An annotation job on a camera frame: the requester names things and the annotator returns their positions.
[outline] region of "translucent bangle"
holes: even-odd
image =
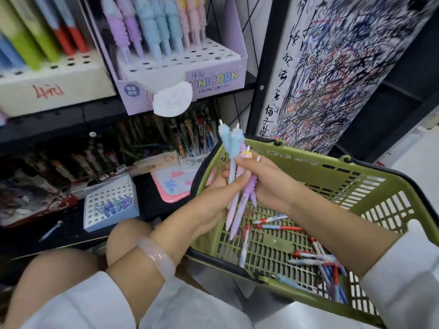
[[[175,265],[169,255],[163,250],[163,248],[156,243],[153,239],[143,237],[137,243],[137,246],[142,249],[145,254],[154,262],[158,271],[165,278],[165,281],[169,280],[175,275]]]

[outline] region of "shopping basket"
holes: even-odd
[[[245,144],[272,160],[295,180],[305,183],[321,196],[364,219],[398,233],[407,231],[410,220],[418,220],[428,239],[439,245],[439,218],[420,188],[406,175],[354,161],[348,155],[336,159],[294,149],[284,146],[282,140],[246,136]],[[224,147],[218,143],[200,166],[191,188],[191,196],[197,196],[204,190],[213,169],[226,158]],[[260,204],[254,207],[250,202],[247,208],[252,214],[243,217],[240,231],[251,221],[278,214]],[[293,221],[282,221],[281,224],[295,226]],[[384,326],[376,308],[361,290],[358,277],[352,272],[348,271],[348,277],[340,278],[350,303],[347,306],[328,299],[320,275],[314,267],[287,263],[293,250],[313,251],[306,233],[252,229],[244,269],[238,266],[242,246],[240,231],[234,240],[230,240],[223,218],[212,231],[197,238],[187,251],[187,256],[205,265],[261,283],[291,300],[371,325]],[[282,274],[295,279],[302,287],[318,295],[279,283],[270,278],[270,274]]]

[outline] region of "pen display box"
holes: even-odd
[[[428,239],[439,245],[439,217],[420,188],[406,175],[355,161],[348,155],[336,159],[286,147],[282,140],[247,136],[245,144],[251,145],[253,150],[272,160],[295,180],[341,208],[398,233],[406,232],[409,221],[417,220]],[[226,159],[225,149],[219,142],[199,168],[190,196],[197,196],[205,189],[213,169],[221,166]],[[234,240],[230,240],[223,218],[212,231],[200,236],[186,255],[205,265],[264,284],[271,291],[291,300],[373,326],[384,326],[354,273],[348,272],[347,277],[340,277],[340,284],[348,299],[347,306],[328,299],[315,266],[287,263],[295,250],[313,252],[310,236],[305,232],[251,228],[245,265],[244,268],[239,267],[242,228],[252,221],[279,214],[261,203],[254,207],[249,202],[247,208],[252,213],[243,217]],[[297,226],[292,220],[285,222],[288,226]],[[271,274],[294,279],[309,292],[278,282],[270,278]]]
[[[66,0],[89,52],[64,55],[41,69],[0,70],[0,106],[8,117],[51,110],[116,94],[79,0]]]
[[[235,0],[225,0],[222,44],[210,39],[201,46],[191,44],[191,49],[184,54],[173,52],[172,57],[164,56],[164,63],[161,65],[148,56],[148,53],[145,59],[139,60],[134,49],[131,52],[132,64],[128,65],[122,60],[120,51],[112,53],[113,48],[108,50],[102,38],[102,27],[92,15],[87,2],[86,8],[108,68],[129,115],[153,110],[153,95],[158,90],[171,87],[181,81],[192,84],[193,101],[244,87],[247,51]]]
[[[101,205],[107,201],[115,201],[124,196],[130,196],[133,199],[133,203],[109,217],[106,217],[95,207],[96,204]],[[126,218],[138,216],[139,203],[137,201],[136,186],[129,173],[88,194],[85,198],[83,226],[87,232],[96,231],[100,228],[117,224]]]

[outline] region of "store shelf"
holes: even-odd
[[[166,218],[188,202],[187,198],[175,203],[164,202],[157,191],[151,174],[140,175],[134,177],[133,180],[139,199],[140,219],[144,221],[152,221],[158,216]],[[37,221],[15,228],[0,229],[0,240],[2,240],[0,258],[4,260],[7,257],[10,260],[19,260],[32,257],[48,249],[60,247],[85,249],[94,243],[104,241],[114,226],[90,233],[84,231],[83,209],[84,200],[81,200],[75,207],[47,215]],[[41,236],[59,220],[64,222],[63,225],[46,240],[38,242]]]
[[[234,93],[252,90],[256,77],[248,71],[244,88],[216,96],[199,99],[205,101]],[[118,96],[99,99],[48,110],[45,112],[14,117],[0,127],[0,154],[18,152],[52,138],[90,131],[108,126],[126,117],[127,113]]]

